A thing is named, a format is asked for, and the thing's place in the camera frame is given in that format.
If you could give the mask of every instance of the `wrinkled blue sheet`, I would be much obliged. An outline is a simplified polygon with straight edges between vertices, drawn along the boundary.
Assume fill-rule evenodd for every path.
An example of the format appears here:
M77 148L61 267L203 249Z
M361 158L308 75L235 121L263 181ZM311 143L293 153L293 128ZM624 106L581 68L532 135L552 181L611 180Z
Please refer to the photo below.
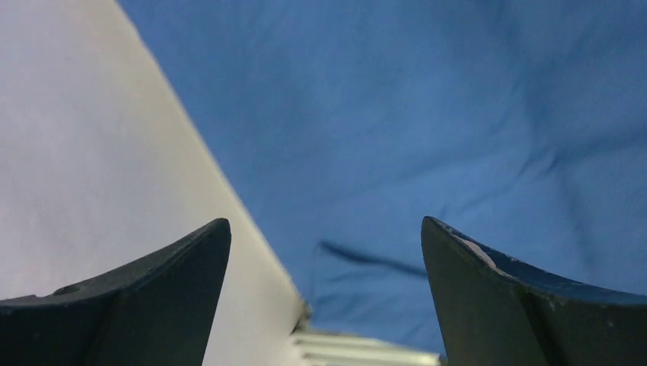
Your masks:
M647 294L647 5L121 0L314 324L442 351L433 215Z

